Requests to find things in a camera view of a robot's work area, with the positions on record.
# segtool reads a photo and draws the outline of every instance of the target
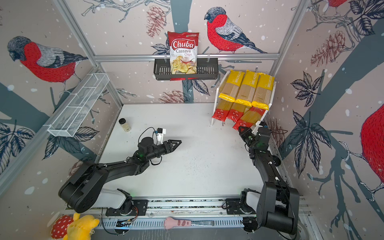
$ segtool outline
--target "black plastic shelf basket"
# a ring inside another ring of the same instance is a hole
[[[155,59],[153,73],[157,80],[215,80],[218,77],[217,58],[198,58],[196,74],[171,74],[169,59],[167,62],[164,59]]]

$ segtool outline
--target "red polka dot plush mushroom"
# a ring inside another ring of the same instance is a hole
[[[63,238],[67,234],[67,227],[73,222],[73,218],[68,215],[61,216],[53,224],[51,229],[51,237],[53,239]]]

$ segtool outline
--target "white snow dot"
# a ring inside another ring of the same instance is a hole
[[[35,187],[29,187],[25,190],[24,194],[31,195],[33,191],[35,190]]]

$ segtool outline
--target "white table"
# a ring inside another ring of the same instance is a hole
[[[165,128],[164,141],[182,143],[164,155],[160,165],[110,181],[104,188],[120,188],[133,197],[228,196],[239,195],[244,188],[261,191],[261,176],[238,132],[229,120],[224,126],[221,122],[210,126],[212,110],[213,103],[124,105],[119,119],[125,118],[132,130],[124,132],[116,123],[101,163],[131,157],[137,150],[137,139],[148,127]],[[142,137],[152,136],[152,131]]]

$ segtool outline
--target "pasta package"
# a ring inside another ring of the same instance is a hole
[[[227,118],[233,122],[237,122],[244,115],[245,108],[246,106],[243,104],[233,103]]]
[[[228,112],[231,109],[231,107],[232,107],[231,102],[220,99],[218,101],[215,113],[212,116],[212,118],[225,122],[225,119],[227,118]]]
[[[168,32],[170,69],[172,74],[197,73],[197,45],[199,33]]]
[[[231,70],[223,91],[218,97],[233,103],[236,100],[235,98],[239,91],[243,77],[244,72]]]
[[[253,96],[252,106],[269,110],[275,78],[264,73],[259,74],[260,79],[257,83],[255,95]]]
[[[251,107],[253,96],[255,95],[257,80],[259,73],[247,70],[243,82],[241,83],[239,93],[237,94],[235,103],[244,104]]]
[[[240,118],[239,121],[233,126],[234,129],[238,131],[239,127],[252,127],[257,121],[262,118],[265,109],[260,109],[256,107],[251,107],[244,115]]]

